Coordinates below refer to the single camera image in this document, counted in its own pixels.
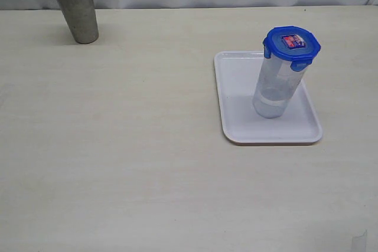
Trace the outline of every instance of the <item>white tray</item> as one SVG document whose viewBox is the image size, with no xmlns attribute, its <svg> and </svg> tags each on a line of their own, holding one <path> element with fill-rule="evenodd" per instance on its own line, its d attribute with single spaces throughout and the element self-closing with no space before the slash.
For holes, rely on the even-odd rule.
<svg viewBox="0 0 378 252">
<path fill-rule="evenodd" d="M 223 51 L 214 59 L 223 132 L 242 144 L 312 144 L 323 131 L 303 80 L 285 113 L 259 116 L 252 106 L 263 60 L 262 51 Z"/>
</svg>

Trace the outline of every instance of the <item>lid label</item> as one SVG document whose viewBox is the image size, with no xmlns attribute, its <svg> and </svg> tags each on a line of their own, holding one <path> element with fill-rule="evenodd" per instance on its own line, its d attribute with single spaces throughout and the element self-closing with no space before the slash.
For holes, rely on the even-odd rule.
<svg viewBox="0 0 378 252">
<path fill-rule="evenodd" d="M 284 35 L 282 37 L 282 41 L 291 50 L 306 47 L 306 42 L 304 41 L 304 39 L 297 34 Z"/>
</svg>

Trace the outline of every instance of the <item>stainless steel cup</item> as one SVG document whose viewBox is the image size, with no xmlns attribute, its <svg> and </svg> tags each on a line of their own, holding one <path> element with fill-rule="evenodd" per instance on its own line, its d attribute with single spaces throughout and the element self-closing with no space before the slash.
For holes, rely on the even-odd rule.
<svg viewBox="0 0 378 252">
<path fill-rule="evenodd" d="M 89 44 L 98 39 L 99 29 L 93 0 L 57 1 L 75 41 Z"/>
</svg>

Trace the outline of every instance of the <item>plastic food container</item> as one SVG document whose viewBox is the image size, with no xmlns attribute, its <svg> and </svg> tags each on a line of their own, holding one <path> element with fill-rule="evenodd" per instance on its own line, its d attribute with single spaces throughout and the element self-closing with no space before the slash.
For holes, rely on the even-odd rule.
<svg viewBox="0 0 378 252">
<path fill-rule="evenodd" d="M 253 106 L 265 118 L 282 116 L 307 67 L 320 50 L 309 31 L 294 27 L 277 27 L 263 41 L 264 60 Z"/>
</svg>

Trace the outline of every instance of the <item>white table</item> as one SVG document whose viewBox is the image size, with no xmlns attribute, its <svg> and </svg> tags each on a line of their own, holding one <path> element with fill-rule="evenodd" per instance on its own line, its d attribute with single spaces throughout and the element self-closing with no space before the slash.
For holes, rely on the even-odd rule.
<svg viewBox="0 0 378 252">
<path fill-rule="evenodd" d="M 378 250 L 378 7 L 0 11 L 0 251 Z M 313 146 L 221 132 L 214 55 L 312 31 Z"/>
</svg>

